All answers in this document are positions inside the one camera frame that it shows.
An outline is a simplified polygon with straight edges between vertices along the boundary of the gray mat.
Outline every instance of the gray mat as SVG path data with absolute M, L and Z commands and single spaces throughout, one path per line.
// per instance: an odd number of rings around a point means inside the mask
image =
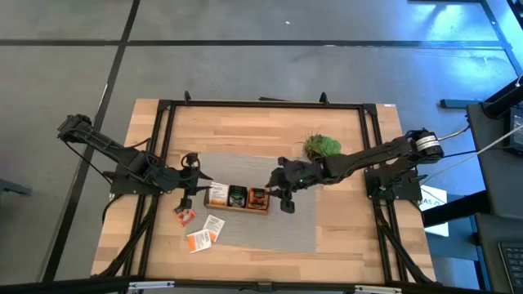
M 270 172 L 278 166 L 276 158 L 236 154 L 203 153 L 200 161 L 202 171 L 215 182 L 249 188 L 264 187 Z M 199 185 L 208 185 L 210 182 L 199 180 Z M 282 212 L 279 199 L 271 197 L 268 216 L 207 209 L 203 205 L 204 196 L 205 192 L 202 191 L 191 197 L 196 218 L 186 226 L 186 233 L 201 230 L 207 216 L 212 214 L 226 222 L 218 236 L 219 244 L 315 253 L 316 188 L 293 194 L 296 203 L 296 212 L 293 214 Z

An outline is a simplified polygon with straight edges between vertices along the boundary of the wooden tabletop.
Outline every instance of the wooden tabletop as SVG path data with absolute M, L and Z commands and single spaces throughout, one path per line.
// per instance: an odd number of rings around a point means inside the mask
M 125 145 L 150 137 L 157 104 L 158 100 L 136 101 Z M 377 107 L 383 141 L 401 136 L 396 107 Z M 160 137 L 163 137 L 164 124 Z M 370 117 L 368 126 L 371 144 L 374 144 Z M 316 133 L 338 140 L 344 154 L 363 149 L 360 120 L 355 110 L 177 107 L 168 165 L 180 168 L 181 155 L 190 151 L 274 158 L 301 156 L 300 142 Z M 145 276 L 236 281 L 384 283 L 376 223 L 371 202 L 366 197 L 363 172 L 356 171 L 343 182 L 319 187 L 317 191 L 316 254 L 226 246 L 220 244 L 219 240 L 209 250 L 190 254 L 187 241 L 184 240 L 186 232 L 171 212 L 178 206 L 183 190 L 165 194 L 159 201 Z M 93 274 L 104 270 L 128 240 L 136 200 L 136 195 L 125 195 L 107 211 L 92 266 Z M 404 247 L 423 273 L 434 279 L 427 238 L 418 209 L 406 201 L 396 201 L 395 205 Z M 134 274 L 137 272 L 141 242 L 136 248 L 132 265 Z M 396 259 L 390 244 L 388 251 L 393 277 L 398 280 Z

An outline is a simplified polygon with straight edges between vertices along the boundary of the printed label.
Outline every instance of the printed label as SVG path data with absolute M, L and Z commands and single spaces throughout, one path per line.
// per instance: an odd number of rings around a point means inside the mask
M 190 253 L 202 251 L 212 246 L 211 236 L 208 229 L 202 229 L 196 233 L 188 234 Z
M 427 142 L 425 144 L 422 144 L 420 146 L 418 146 L 418 151 L 421 151 L 423 149 L 427 149 L 429 147 L 432 147 L 432 146 L 439 146 L 440 145 L 440 142 L 438 141 L 430 141 L 430 142 Z
M 209 230 L 209 234 L 211 235 L 211 241 L 216 242 L 216 239 L 218 239 L 218 235 L 220 234 L 221 228 L 223 228 L 223 225 L 225 223 L 226 222 L 224 220 L 220 220 L 215 216 L 207 216 L 207 220 L 205 221 L 205 225 L 203 225 L 203 228 Z
M 212 182 L 211 189 L 209 189 L 209 204 L 225 206 L 227 204 L 228 193 L 228 185 Z
M 435 136 L 426 136 L 424 138 L 421 138 L 416 141 L 416 146 L 420 146 L 421 144 L 426 143 L 431 140 L 436 140 L 436 137 Z

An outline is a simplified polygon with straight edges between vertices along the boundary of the concrete floor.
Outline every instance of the concrete floor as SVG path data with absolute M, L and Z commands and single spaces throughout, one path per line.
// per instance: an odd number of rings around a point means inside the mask
M 118 39 L 131 4 L 4 0 L 0 38 Z M 523 33 L 514 16 L 504 1 L 489 4 L 523 64 Z M 403 0 L 143 1 L 131 35 L 242 38 L 486 41 L 496 36 L 479 4 Z M 56 139 L 56 128 L 66 114 L 94 115 L 115 52 L 114 47 L 0 47 L 0 177 L 34 188 L 29 198 L 0 198 L 1 284 L 38 279 L 78 164 Z M 136 98 L 180 99 L 187 90 L 194 99 L 314 101 L 326 91 L 331 101 L 396 104 L 404 130 L 426 127 L 445 135 L 465 127 L 466 120 L 462 110 L 439 109 L 440 99 L 483 100 L 515 77 L 497 50 L 129 47 L 102 131 L 123 141 Z M 447 140 L 444 148 L 448 154 L 473 149 L 472 136 Z M 420 171 L 431 174 L 457 161 L 446 159 Z M 97 155 L 93 163 L 101 170 L 114 167 Z M 484 188 L 476 160 L 430 185 L 453 194 Z M 58 279 L 88 277 L 108 188 L 89 172 Z M 448 285 L 476 287 L 470 263 L 435 259 L 437 277 Z

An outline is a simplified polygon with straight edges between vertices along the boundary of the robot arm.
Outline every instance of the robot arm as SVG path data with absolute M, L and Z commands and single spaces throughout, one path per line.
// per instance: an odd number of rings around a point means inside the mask
M 118 166 L 116 172 L 104 172 L 113 178 L 111 192 L 116 194 L 160 194 L 175 188 L 196 189 L 198 178 L 211 180 L 200 170 L 197 154 L 187 154 L 178 171 L 172 167 L 165 167 L 164 163 L 148 151 L 140 151 L 132 147 L 124 147 L 98 131 L 95 131 L 91 119 L 85 115 L 68 115 L 67 119 L 58 127 L 58 138 L 65 143 L 83 143 L 115 161 Z
M 276 187 L 271 195 L 282 199 L 280 208 L 293 213 L 292 192 L 307 189 L 312 185 L 333 185 L 350 176 L 354 171 L 372 167 L 388 160 L 397 160 L 392 164 L 383 164 L 373 170 L 375 183 L 382 189 L 390 189 L 402 181 L 402 177 L 418 164 L 437 163 L 443 157 L 443 149 L 433 132 L 425 129 L 409 131 L 405 136 L 397 137 L 383 145 L 363 150 L 354 154 L 338 154 L 317 158 L 313 163 L 290 161 L 278 158 L 281 167 L 270 175 L 266 187 Z M 421 178 L 409 179 L 413 182 Z

